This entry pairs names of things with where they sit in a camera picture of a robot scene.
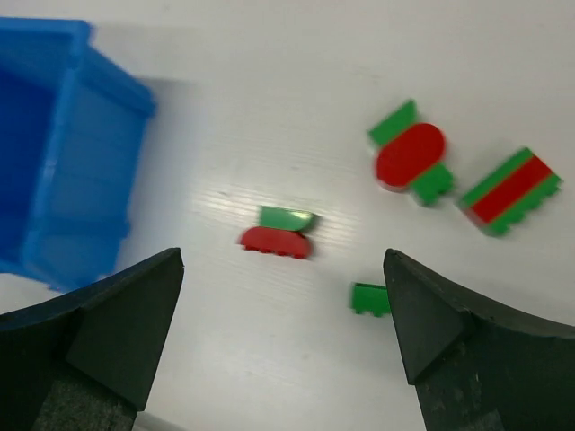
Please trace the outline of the red studded lego brick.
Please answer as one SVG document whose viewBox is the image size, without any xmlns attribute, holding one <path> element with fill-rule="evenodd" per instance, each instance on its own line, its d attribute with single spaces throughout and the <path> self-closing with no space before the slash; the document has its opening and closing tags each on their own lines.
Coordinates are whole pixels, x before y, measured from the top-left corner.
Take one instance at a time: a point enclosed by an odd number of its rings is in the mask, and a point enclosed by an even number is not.
<svg viewBox="0 0 575 431">
<path fill-rule="evenodd" d="M 307 259 L 313 251 L 312 243 L 301 233 L 263 226 L 255 226 L 243 232 L 239 244 L 247 251 L 272 253 L 294 259 Z"/>
</svg>

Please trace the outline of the green sloped lego brick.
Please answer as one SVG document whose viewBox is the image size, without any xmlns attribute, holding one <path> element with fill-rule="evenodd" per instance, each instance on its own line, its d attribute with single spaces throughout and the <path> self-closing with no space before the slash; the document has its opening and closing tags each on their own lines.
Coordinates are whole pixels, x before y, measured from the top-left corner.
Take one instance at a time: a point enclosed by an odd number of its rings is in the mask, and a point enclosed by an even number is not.
<svg viewBox="0 0 575 431">
<path fill-rule="evenodd" d="M 257 225 L 259 227 L 304 234 L 314 229 L 317 220 L 318 215 L 311 211 L 261 206 Z"/>
</svg>

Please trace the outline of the green curved lego piece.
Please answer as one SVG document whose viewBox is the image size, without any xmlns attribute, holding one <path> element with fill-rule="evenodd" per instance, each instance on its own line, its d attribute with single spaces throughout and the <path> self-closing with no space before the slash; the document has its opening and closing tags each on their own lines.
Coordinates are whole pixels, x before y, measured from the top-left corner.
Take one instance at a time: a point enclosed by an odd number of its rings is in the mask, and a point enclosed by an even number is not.
<svg viewBox="0 0 575 431">
<path fill-rule="evenodd" d="M 383 317 L 391 312 L 387 288 L 383 285 L 355 283 L 350 291 L 350 308 L 356 314 Z"/>
</svg>

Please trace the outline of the green red striped lego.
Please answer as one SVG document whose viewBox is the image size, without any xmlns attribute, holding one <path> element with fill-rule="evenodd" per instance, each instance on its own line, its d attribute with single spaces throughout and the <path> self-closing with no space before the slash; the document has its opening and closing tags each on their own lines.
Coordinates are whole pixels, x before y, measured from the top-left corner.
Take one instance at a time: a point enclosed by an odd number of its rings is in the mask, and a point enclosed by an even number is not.
<svg viewBox="0 0 575 431">
<path fill-rule="evenodd" d="M 523 147 L 467 190 L 458 207 L 482 232 L 502 236 L 558 192 L 561 185 L 562 179 Z"/>
</svg>

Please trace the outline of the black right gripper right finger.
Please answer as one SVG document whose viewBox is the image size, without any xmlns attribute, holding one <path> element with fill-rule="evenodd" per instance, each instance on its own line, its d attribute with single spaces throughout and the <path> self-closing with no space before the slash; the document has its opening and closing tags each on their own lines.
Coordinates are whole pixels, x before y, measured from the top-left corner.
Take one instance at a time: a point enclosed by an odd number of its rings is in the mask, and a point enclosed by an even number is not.
<svg viewBox="0 0 575 431">
<path fill-rule="evenodd" d="M 572 430 L 574 329 L 509 307 L 389 249 L 383 271 L 428 430 Z"/>
</svg>

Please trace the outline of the blue bin right compartment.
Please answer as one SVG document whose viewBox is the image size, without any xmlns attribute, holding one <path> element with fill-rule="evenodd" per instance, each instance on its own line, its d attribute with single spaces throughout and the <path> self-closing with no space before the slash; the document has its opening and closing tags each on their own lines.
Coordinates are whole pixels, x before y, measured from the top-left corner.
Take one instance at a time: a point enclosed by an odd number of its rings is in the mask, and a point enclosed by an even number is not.
<svg viewBox="0 0 575 431">
<path fill-rule="evenodd" d="M 1 270 L 60 292 L 114 270 L 155 113 L 91 36 L 80 20 L 1 21 Z"/>
</svg>

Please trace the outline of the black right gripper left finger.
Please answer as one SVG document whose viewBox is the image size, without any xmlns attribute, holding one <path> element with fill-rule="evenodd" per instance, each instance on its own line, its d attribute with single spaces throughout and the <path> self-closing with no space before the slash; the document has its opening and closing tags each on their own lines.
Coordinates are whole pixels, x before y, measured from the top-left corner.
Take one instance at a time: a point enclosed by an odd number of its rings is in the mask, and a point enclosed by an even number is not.
<svg viewBox="0 0 575 431">
<path fill-rule="evenodd" d="M 130 430 L 183 281 L 178 248 L 1 317 L 3 430 Z"/>
</svg>

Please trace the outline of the red round lego brick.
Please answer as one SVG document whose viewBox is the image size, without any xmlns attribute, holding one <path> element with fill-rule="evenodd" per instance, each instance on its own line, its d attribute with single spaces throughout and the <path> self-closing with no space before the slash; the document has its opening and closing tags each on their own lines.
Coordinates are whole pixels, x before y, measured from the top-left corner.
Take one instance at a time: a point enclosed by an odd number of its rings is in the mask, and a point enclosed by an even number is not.
<svg viewBox="0 0 575 431">
<path fill-rule="evenodd" d="M 376 179 L 389 189 L 405 190 L 423 173 L 443 161 L 447 140 L 429 123 L 416 123 L 378 153 Z"/>
</svg>

